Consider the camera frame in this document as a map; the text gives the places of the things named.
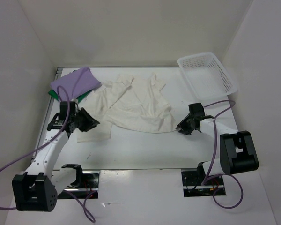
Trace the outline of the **green t shirt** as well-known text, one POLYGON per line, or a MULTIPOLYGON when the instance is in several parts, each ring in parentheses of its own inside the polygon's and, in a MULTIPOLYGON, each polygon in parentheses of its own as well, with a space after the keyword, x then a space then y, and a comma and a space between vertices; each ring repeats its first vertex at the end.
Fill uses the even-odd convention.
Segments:
MULTIPOLYGON (((84 94, 78 96, 77 99, 77 103, 80 103, 84 98, 86 98, 86 96, 90 93, 91 91, 87 91, 84 94)), ((48 94, 53 97, 55 100, 59 100, 58 94, 54 91, 54 90, 50 90, 48 91, 48 94)))

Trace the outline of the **lavender t shirt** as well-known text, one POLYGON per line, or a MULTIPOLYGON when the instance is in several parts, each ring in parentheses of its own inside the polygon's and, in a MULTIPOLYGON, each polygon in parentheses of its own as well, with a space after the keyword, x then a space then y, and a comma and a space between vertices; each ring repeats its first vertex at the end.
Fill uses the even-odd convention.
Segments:
POLYGON ((100 86, 101 82, 93 76, 89 67, 75 70, 50 84, 51 89, 59 95, 59 101, 66 101, 67 95, 72 100, 100 86))

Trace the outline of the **cream t shirt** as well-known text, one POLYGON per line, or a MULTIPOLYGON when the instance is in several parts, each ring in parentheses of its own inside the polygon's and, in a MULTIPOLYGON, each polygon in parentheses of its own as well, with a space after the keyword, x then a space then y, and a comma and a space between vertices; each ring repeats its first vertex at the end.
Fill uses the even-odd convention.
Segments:
POLYGON ((77 132, 77 142, 96 142, 111 137, 113 125, 138 132, 168 133, 176 128, 171 105, 161 94, 165 82, 155 73, 144 79, 119 75, 92 91, 82 107, 99 125, 87 132, 77 132))

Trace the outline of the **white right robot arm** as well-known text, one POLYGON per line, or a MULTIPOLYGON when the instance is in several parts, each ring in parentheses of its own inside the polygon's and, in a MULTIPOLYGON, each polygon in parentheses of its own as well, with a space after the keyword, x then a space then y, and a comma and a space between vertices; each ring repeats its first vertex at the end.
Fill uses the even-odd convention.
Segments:
POLYGON ((207 184, 215 175, 233 175, 255 171, 259 160, 248 131, 238 131, 216 121, 211 115, 187 115, 177 126, 179 133, 191 135, 198 131, 214 139, 211 160, 198 164, 196 179, 207 184))

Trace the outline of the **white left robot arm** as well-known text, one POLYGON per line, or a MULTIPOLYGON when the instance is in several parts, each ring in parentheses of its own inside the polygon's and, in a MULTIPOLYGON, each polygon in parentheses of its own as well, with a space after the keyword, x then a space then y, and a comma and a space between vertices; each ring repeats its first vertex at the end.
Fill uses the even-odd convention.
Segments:
POLYGON ((54 115, 47 126, 45 147, 38 151, 25 172, 17 174, 12 180, 18 211, 51 212, 56 206, 58 195, 67 186, 77 188, 84 184, 81 165, 65 164, 56 174, 52 172, 70 135, 76 129, 88 132, 98 125, 99 121, 84 108, 70 110, 68 116, 65 110, 54 115))

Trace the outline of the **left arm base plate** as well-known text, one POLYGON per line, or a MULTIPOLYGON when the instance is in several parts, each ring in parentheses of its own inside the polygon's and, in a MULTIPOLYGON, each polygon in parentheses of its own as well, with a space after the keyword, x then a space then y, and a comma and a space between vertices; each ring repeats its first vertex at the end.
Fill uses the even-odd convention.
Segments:
POLYGON ((78 182, 74 181, 73 183, 67 185, 64 188, 64 191, 62 191, 58 195, 58 199, 62 199, 62 200, 73 199, 73 197, 70 194, 67 194, 66 191, 70 192, 80 200, 85 199, 87 195, 89 195, 93 191, 95 193, 90 196, 90 199, 97 199, 99 177, 100 177, 99 171, 83 170, 81 176, 81 182, 78 184, 78 182))

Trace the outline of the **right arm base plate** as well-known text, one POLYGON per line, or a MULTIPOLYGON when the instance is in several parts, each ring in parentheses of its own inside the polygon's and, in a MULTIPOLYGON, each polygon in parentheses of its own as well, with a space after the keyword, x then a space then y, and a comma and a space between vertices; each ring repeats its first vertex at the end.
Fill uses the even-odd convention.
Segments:
POLYGON ((203 186, 198 178, 196 169, 181 170, 184 197, 225 196, 223 178, 213 178, 203 186))

